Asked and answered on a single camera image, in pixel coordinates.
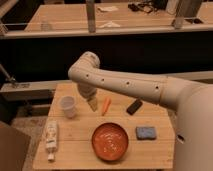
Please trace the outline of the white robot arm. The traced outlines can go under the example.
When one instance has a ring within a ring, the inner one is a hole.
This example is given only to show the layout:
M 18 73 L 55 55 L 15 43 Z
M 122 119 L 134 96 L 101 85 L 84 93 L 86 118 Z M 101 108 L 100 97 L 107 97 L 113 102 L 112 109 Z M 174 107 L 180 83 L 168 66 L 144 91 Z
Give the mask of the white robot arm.
M 102 88 L 175 111 L 173 171 L 213 171 L 213 84 L 102 70 L 89 51 L 72 64 L 68 76 L 85 98 Z

